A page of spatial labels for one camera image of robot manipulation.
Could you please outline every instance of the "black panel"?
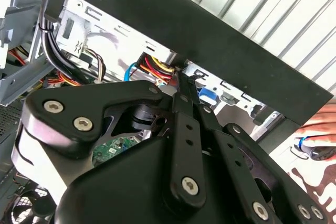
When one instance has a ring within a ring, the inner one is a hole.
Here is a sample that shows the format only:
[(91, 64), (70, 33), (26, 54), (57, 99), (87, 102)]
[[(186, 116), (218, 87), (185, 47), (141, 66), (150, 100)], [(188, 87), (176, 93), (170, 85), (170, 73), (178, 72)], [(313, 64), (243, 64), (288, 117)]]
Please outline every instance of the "black panel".
[(287, 118), (280, 118), (274, 121), (273, 126), (257, 140), (257, 143), (267, 154), (270, 154), (299, 127)]
[(300, 125), (332, 97), (190, 0), (86, 1)]

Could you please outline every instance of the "red wire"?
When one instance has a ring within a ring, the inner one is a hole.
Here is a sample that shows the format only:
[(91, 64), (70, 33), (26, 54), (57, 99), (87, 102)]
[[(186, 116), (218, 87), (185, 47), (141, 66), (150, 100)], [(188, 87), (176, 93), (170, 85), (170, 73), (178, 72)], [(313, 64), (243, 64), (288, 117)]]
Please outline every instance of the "red wire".
[[(14, 51), (14, 50), (10, 50), (8, 51), (15, 59), (17, 59), (23, 66), (26, 64), (25, 61), (20, 57), (20, 55)], [(64, 82), (63, 80), (59, 79), (59, 80), (48, 80), (49, 84), (57, 84), (57, 83), (61, 83)]]
[(17, 59), (22, 65), (25, 65), (25, 61), (20, 57), (20, 55), (17, 54), (15, 51), (8, 51), (15, 59)]
[(149, 69), (151, 71), (153, 71), (154, 73), (156, 73), (158, 76), (160, 76), (162, 79), (171, 79), (171, 76), (168, 76), (166, 74), (160, 73), (158, 72), (155, 68), (152, 67), (152, 65), (149, 63), (149, 60), (147, 58), (145, 58), (145, 62), (147, 64), (147, 66), (149, 67)]

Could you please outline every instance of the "wire bundle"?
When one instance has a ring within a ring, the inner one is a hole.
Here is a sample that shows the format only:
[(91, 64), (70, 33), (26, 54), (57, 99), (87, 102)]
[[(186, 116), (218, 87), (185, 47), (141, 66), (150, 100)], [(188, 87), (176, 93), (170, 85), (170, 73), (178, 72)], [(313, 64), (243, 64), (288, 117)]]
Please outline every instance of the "wire bundle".
[(47, 0), (43, 0), (39, 15), (42, 47), (46, 58), (67, 79), (73, 80), (78, 84), (89, 84), (81, 70), (61, 53), (53, 34), (54, 26), (44, 17), (46, 6)]
[(163, 63), (159, 62), (152, 56), (147, 56), (144, 58), (145, 64), (140, 64), (140, 68), (151, 73), (153, 76), (158, 78), (162, 83), (168, 84), (172, 75), (174, 73), (174, 69), (171, 67), (166, 67)]
[(125, 72), (124, 81), (129, 81), (130, 77), (136, 72), (135, 69), (132, 73), (132, 68), (137, 67), (142, 69), (146, 73), (150, 73), (152, 76), (156, 77), (160, 83), (168, 84), (172, 75), (174, 74), (174, 69), (165, 66), (163, 63), (159, 62), (152, 56), (145, 56), (140, 58), (140, 63), (133, 63)]
[(59, 79), (61, 79), (63, 82), (66, 82), (67, 84), (71, 85), (71, 86), (80, 86), (79, 83), (67, 78), (63, 73), (61, 73), (60, 71), (57, 71), (57, 76)]
[(106, 74), (106, 66), (104, 64), (103, 58), (97, 54), (95, 51), (93, 51), (90, 48), (86, 48), (85, 51), (93, 56), (94, 58), (96, 58), (96, 60), (98, 61), (98, 81), (102, 82), (104, 79), (104, 76)]
[[(29, 56), (29, 53), (24, 50), (24, 51), (21, 51), (19, 50), (20, 52), (22, 52), (25, 56)], [(21, 63), (22, 66), (24, 66), (26, 64), (26, 62), (21, 58), (21, 56), (17, 53), (17, 51), (15, 49), (12, 49), (10, 51), (8, 51), (10, 55), (12, 55), (18, 62)], [(58, 84), (58, 83), (62, 83), (63, 80), (62, 79), (59, 79), (59, 78), (51, 78), (51, 79), (48, 79), (48, 84)]]

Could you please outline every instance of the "black mounting arm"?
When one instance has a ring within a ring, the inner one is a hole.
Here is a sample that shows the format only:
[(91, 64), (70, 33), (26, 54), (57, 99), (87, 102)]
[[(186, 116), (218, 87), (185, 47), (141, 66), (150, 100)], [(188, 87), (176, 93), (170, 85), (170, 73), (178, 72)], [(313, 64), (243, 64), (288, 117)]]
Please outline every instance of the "black mounting arm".
[(116, 136), (152, 131), (72, 182), (56, 223), (327, 223), (242, 128), (219, 125), (199, 103), (194, 78), (178, 72), (173, 80), (173, 97), (147, 81), (28, 96), (22, 127), (69, 162)]

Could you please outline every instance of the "corrugated metal wall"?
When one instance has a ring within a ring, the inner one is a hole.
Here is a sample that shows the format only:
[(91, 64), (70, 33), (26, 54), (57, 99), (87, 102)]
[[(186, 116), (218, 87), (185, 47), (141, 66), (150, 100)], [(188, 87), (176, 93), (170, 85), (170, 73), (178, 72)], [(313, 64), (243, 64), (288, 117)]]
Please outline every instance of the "corrugated metal wall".
[(193, 1), (336, 94), (336, 1)]

